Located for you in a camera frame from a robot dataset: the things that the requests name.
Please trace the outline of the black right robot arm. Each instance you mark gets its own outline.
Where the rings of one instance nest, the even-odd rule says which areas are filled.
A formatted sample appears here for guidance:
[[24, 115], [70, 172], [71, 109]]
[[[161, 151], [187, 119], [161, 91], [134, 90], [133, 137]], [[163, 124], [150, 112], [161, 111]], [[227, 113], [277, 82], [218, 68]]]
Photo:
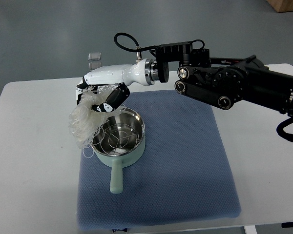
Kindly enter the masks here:
[[248, 58], [211, 58], [209, 49], [194, 49], [192, 42], [154, 46], [160, 82], [168, 81], [169, 62], [178, 62], [175, 90], [189, 98], [222, 110], [245, 100], [287, 114], [276, 129], [278, 135], [293, 142], [285, 128], [293, 124], [293, 76], [271, 71], [255, 55]]

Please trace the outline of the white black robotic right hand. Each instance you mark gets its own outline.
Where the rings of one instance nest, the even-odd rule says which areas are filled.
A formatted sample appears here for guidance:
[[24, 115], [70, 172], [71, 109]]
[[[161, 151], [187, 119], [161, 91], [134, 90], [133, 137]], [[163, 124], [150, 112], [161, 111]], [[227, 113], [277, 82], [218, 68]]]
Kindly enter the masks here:
[[116, 110], [129, 97], [128, 86], [138, 83], [143, 86], [153, 85], [159, 80], [156, 62], [152, 59], [131, 65], [112, 65], [97, 68], [83, 76], [77, 85], [76, 102], [80, 103], [82, 93], [90, 89], [98, 94], [99, 86], [116, 85], [117, 87], [99, 104], [93, 104], [91, 109], [95, 112], [110, 113]]

